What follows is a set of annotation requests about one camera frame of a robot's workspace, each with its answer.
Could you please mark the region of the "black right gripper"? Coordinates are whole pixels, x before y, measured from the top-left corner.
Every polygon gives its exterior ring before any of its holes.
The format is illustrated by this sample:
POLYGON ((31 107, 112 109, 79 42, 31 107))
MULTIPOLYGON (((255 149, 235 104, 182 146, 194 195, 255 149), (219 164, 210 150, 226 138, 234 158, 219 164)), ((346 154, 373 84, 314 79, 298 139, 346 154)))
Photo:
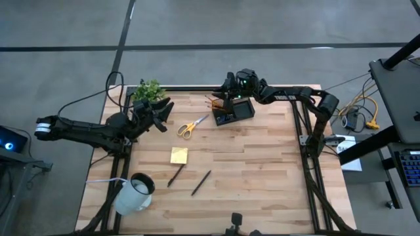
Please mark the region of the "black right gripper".
POLYGON ((226 88, 219 87, 213 91, 214 97, 222 100, 229 100, 233 95, 234 97, 261 97, 260 79, 258 78, 256 72, 252 69, 242 69, 238 71, 236 75, 229 71, 226 74, 224 85, 226 88), (227 89, 234 87, 234 93, 227 89))

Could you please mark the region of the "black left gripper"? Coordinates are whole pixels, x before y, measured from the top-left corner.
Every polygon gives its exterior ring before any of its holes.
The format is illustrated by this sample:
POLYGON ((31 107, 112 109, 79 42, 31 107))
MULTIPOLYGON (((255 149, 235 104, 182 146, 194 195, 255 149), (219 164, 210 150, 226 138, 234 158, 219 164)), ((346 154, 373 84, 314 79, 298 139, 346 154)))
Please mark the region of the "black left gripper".
POLYGON ((163 122, 167 122, 174 105, 170 97, 166 97, 153 102, 153 105, 134 106, 134 130, 149 130, 151 127, 156 127, 160 132, 166 132, 167 127, 163 122))

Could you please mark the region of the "black mesh desk organizer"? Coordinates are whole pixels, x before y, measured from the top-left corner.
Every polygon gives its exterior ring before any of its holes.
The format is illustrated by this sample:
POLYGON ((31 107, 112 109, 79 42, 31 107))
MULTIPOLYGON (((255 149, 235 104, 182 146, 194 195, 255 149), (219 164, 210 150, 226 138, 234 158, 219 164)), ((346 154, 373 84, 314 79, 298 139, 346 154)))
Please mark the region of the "black mesh desk organizer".
POLYGON ((249 119, 254 117, 255 109, 250 98, 239 98, 234 100, 221 100, 218 99, 218 103, 223 105, 223 108, 228 112, 221 112, 221 111, 212 111, 213 117, 215 119, 216 125, 227 125, 228 123, 233 123, 237 121, 241 121, 244 119, 249 119), (226 114, 233 114, 234 118, 225 121, 224 116, 226 114), (222 117, 223 122, 221 124, 217 123, 217 117, 222 117))

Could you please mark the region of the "green plant in white pot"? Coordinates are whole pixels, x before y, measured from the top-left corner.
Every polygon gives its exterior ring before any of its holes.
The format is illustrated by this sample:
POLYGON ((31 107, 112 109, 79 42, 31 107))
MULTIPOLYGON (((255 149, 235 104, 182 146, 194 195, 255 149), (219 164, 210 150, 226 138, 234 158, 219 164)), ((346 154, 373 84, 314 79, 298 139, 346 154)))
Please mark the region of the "green plant in white pot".
POLYGON ((132 95, 132 106, 139 100, 147 100, 149 102, 157 102, 165 98, 165 90, 160 87, 160 83, 156 79, 149 81, 140 80, 139 86, 132 95))

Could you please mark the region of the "yellow sticky note pad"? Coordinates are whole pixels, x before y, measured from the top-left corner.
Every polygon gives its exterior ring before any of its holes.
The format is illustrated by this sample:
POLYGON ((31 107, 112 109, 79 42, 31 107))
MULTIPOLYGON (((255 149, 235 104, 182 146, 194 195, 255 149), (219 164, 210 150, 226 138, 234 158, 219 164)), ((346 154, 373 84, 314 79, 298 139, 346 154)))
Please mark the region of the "yellow sticky note pad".
POLYGON ((188 148, 187 147, 172 147, 171 149, 171 164, 186 164, 188 160, 188 148))

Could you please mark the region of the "black pen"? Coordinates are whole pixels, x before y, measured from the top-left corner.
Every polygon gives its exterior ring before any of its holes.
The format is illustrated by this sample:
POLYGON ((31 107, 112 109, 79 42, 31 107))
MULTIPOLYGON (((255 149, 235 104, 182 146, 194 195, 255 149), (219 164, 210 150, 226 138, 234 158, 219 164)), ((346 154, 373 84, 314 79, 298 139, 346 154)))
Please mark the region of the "black pen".
POLYGON ((180 174, 180 172, 182 171, 182 169, 184 168, 186 164, 181 164, 181 166, 179 167, 179 169, 177 170, 177 172, 175 173, 175 175, 169 180, 167 187, 169 188, 172 183, 175 181, 175 179, 177 178, 177 176, 180 174))
POLYGON ((191 196, 194 196, 197 193, 197 191, 199 190, 199 188, 203 185, 204 181, 206 181, 206 179, 209 177, 210 173, 211 173, 211 170, 209 170, 205 174, 205 176, 201 179, 201 181, 199 182, 199 184, 195 187, 195 189, 191 193, 191 196))

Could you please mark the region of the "white mug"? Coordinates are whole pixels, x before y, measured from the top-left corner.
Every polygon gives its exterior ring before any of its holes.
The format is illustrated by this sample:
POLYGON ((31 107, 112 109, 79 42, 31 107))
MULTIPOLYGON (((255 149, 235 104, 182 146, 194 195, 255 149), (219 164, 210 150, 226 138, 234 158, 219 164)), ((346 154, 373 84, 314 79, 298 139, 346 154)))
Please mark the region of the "white mug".
POLYGON ((125 216, 134 211, 148 208, 152 202, 155 183, 146 174, 135 173, 124 184, 117 197, 114 207, 118 214, 125 216))

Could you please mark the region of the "grey metal stand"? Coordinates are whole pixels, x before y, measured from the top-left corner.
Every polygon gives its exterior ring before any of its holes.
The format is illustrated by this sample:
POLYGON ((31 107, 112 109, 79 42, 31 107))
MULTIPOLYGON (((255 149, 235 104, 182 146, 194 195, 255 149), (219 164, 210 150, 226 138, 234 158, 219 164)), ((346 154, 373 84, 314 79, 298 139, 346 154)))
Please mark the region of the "grey metal stand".
POLYGON ((9 184, 7 184, 5 195, 5 207, 0 210, 0 236, 10 236, 11 227, 32 168, 37 167, 43 172, 48 172, 52 169, 53 164, 2 148, 0 148, 0 161, 10 164, 9 169, 5 171, 9 177, 9 184))

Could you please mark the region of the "white printed paper sheet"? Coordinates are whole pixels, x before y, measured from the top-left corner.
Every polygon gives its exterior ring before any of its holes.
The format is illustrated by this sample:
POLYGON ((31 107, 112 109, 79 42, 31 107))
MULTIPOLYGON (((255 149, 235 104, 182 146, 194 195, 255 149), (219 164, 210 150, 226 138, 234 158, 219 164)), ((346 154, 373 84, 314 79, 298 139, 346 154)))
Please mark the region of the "white printed paper sheet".
MULTIPOLYGON (((345 151, 346 149, 356 144, 356 139, 354 136, 345 136, 345 135, 336 134, 336 137, 344 138, 344 140, 340 142, 336 147, 337 153, 345 151)), ((345 170, 345 171, 358 171, 358 172, 362 171, 362 165, 359 159, 353 160, 345 165, 342 165, 341 168, 342 170, 345 170)))

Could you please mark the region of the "black computer with blue light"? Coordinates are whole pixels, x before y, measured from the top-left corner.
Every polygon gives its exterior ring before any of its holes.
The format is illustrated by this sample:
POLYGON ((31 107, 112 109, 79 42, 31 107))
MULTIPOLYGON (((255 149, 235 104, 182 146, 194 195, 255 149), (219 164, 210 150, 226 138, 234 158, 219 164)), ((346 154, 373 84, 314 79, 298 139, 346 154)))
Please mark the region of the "black computer with blue light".
POLYGON ((27 141, 27 137, 0 126, 0 148, 21 153, 27 141))

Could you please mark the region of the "dark grey desk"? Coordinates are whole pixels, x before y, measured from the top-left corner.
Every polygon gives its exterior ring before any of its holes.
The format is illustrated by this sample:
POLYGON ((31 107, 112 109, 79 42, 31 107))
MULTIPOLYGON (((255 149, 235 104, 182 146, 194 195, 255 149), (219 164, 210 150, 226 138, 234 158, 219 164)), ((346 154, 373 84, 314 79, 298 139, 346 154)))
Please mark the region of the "dark grey desk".
MULTIPOLYGON (((383 160, 382 166, 384 169, 395 168, 403 183, 395 153, 420 149, 420 66, 403 60, 392 70, 387 70, 382 66, 385 60, 371 61, 369 67, 392 125, 340 152, 339 158, 344 165, 387 146, 391 158, 383 160)), ((420 187, 403 186, 420 223, 420 187)))

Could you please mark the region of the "black gantry pole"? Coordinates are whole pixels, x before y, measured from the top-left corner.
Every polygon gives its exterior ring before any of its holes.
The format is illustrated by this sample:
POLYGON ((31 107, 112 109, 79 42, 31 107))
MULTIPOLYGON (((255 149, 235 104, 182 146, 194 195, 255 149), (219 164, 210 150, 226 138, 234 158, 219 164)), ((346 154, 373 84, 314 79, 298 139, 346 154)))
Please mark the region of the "black gantry pole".
POLYGON ((382 62, 382 66, 387 70, 392 70, 401 61, 406 59, 411 53, 420 48, 420 33, 410 42, 404 45, 400 50, 394 53, 390 58, 382 62))

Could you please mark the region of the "backlit computer keyboard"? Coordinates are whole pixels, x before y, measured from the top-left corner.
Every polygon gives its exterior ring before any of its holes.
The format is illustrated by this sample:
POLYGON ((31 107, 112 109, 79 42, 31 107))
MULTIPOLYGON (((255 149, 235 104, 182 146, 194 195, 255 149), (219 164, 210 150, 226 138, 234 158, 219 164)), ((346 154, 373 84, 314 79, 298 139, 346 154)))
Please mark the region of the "backlit computer keyboard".
POLYGON ((406 187, 420 187, 420 149, 405 149, 395 154, 403 184, 406 187))

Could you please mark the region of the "black aluminium table frame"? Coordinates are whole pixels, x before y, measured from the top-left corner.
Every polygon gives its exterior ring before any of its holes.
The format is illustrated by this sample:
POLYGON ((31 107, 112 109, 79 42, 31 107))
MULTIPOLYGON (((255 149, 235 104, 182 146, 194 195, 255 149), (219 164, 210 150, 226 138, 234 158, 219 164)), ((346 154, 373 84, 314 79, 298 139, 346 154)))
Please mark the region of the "black aluminium table frame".
POLYGON ((140 212, 108 215, 103 230, 122 235, 222 234, 230 227, 231 215, 243 216, 241 229, 264 234, 312 233, 317 225, 327 227, 320 205, 310 207, 295 123, 304 119, 308 127, 315 115, 293 114, 289 102, 254 104, 255 116, 217 126, 205 103, 211 88, 168 87, 174 102, 167 131, 152 128, 131 150, 129 159, 113 160, 102 150, 93 153, 75 228, 88 225, 105 202, 111 179, 126 170, 149 175, 156 185, 151 205, 140 212), (208 118, 198 124, 189 139, 177 135, 183 124, 208 118), (168 188, 181 164, 171 164, 172 147, 188 148, 188 160, 168 188), (194 196, 191 193, 211 170, 194 196))

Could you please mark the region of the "yellow-handled scissors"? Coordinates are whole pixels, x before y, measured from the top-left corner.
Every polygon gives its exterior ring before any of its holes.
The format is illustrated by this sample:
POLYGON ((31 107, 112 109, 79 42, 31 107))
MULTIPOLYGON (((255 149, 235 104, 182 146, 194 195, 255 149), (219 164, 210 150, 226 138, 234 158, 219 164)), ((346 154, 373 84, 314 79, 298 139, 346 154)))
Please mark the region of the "yellow-handled scissors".
POLYGON ((183 124, 181 127, 178 128, 177 130, 177 135, 184 138, 184 139, 189 139, 192 136, 192 131, 195 129, 195 127, 200 124, 203 120, 205 120, 206 118, 208 118, 209 115, 205 115, 204 117, 199 118, 198 120, 188 123, 188 124, 183 124))

